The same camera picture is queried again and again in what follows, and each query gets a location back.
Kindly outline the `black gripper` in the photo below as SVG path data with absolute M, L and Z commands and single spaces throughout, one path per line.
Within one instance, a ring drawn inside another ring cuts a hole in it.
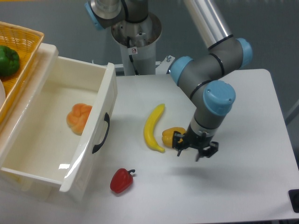
M 172 148 L 177 150 L 177 157 L 183 150 L 191 147 L 198 149 L 195 161 L 200 158 L 210 158 L 218 152 L 219 143 L 212 141 L 216 129 L 208 129 L 199 125 L 196 121 L 191 121 L 185 134 L 174 131 L 172 137 Z

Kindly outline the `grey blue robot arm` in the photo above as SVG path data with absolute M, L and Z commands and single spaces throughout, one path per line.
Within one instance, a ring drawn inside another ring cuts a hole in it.
M 179 153 L 198 151 L 209 158 L 218 151 L 213 137 L 235 101 L 233 87 L 222 78 L 251 62 L 251 45 L 235 38 L 212 0 L 187 0 L 185 6 L 201 35 L 208 55 L 200 60 L 188 56 L 156 66 L 156 42 L 160 20 L 148 10 L 146 0 L 89 0 L 85 8 L 94 26 L 109 28 L 121 49 L 126 76 L 170 73 L 173 81 L 196 106 L 187 131 L 171 134 L 171 147 Z

